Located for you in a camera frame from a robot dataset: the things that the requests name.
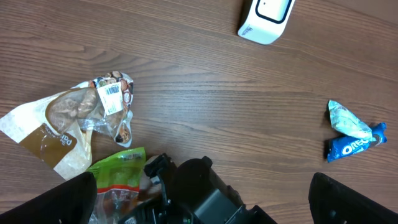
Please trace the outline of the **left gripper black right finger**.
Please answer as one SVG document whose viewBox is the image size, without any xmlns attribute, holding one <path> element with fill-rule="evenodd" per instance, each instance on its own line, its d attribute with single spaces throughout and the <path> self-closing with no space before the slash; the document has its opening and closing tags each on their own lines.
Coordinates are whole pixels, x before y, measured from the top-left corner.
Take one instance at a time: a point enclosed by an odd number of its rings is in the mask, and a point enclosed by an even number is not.
<svg viewBox="0 0 398 224">
<path fill-rule="evenodd" d="M 320 172 L 313 175 L 308 200 L 314 223 L 397 224 L 396 212 Z"/>
</svg>

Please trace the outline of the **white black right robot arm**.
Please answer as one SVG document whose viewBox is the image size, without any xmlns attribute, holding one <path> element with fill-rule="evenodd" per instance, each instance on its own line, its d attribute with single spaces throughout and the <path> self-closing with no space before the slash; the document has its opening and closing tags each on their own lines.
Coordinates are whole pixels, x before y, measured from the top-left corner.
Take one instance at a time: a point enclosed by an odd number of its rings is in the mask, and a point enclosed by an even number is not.
<svg viewBox="0 0 398 224">
<path fill-rule="evenodd" d="M 161 194 L 146 201 L 119 224 L 275 224 L 257 205 L 248 210 L 241 197 L 214 172 L 209 157 L 176 166 L 162 154 L 144 167 L 146 176 L 161 186 Z"/>
</svg>

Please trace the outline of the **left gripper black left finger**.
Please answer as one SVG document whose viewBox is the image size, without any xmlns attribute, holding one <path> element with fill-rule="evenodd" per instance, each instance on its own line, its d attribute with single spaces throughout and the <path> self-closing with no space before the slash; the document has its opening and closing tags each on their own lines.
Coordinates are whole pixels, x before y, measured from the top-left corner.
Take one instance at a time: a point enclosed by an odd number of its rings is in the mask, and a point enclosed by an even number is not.
<svg viewBox="0 0 398 224">
<path fill-rule="evenodd" d="M 95 205 L 96 196 L 96 179 L 91 172 L 84 172 L 1 214 L 1 224 L 87 224 Z"/>
</svg>

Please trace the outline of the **green clear snack bag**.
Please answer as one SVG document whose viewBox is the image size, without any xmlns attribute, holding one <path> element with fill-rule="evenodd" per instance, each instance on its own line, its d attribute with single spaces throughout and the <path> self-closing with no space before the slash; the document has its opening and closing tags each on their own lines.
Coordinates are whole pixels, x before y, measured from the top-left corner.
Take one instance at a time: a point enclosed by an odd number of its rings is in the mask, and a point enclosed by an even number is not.
<svg viewBox="0 0 398 224">
<path fill-rule="evenodd" d="M 143 147 L 113 154 L 88 170 L 97 184 L 97 197 L 89 224 L 117 223 L 131 210 L 160 194 L 160 187 L 143 173 L 147 162 Z"/>
</svg>

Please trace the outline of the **blue Oreo cookie pack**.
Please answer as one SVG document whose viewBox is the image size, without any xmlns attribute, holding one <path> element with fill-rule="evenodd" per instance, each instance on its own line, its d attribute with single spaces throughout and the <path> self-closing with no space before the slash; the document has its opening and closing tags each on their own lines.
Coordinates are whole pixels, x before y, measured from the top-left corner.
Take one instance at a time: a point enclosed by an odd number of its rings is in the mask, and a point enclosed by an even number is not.
<svg viewBox="0 0 398 224">
<path fill-rule="evenodd" d="M 385 123 L 379 123 L 372 127 L 371 130 L 373 135 L 371 140 L 356 139 L 351 136 L 342 136 L 330 140 L 328 143 L 329 150 L 326 155 L 327 161 L 332 162 L 343 157 L 352 156 L 387 142 L 384 134 L 386 130 Z"/>
</svg>

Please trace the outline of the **beige brown snack bag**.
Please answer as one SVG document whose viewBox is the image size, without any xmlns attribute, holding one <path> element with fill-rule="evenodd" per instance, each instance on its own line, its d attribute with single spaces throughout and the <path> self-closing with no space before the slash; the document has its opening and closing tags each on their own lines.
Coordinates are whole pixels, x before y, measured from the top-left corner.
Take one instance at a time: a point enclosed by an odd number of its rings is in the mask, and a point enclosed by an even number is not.
<svg viewBox="0 0 398 224">
<path fill-rule="evenodd" d="M 69 180 L 91 165 L 93 132 L 131 145 L 133 91 L 127 74 L 109 72 L 14 108 L 1 118 L 1 131 Z"/>
</svg>

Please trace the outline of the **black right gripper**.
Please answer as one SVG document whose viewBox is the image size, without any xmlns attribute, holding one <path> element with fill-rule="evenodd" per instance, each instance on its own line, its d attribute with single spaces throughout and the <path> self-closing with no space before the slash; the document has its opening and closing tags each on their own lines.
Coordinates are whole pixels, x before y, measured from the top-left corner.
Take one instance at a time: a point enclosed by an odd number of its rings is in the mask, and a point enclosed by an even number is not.
<svg viewBox="0 0 398 224">
<path fill-rule="evenodd" d="M 150 199 L 131 210 L 119 224 L 193 223 L 193 199 L 188 195 L 166 195 Z"/>
</svg>

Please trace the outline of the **teal wet wipes pack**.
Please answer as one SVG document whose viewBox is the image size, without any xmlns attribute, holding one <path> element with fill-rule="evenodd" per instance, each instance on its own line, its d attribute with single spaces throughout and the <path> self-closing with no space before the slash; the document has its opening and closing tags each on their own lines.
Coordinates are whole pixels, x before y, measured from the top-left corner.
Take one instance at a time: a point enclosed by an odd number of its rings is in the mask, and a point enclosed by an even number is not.
<svg viewBox="0 0 398 224">
<path fill-rule="evenodd" d="M 331 126 L 336 131 L 356 139 L 371 140 L 372 130 L 355 114 L 337 101 L 328 102 Z"/>
</svg>

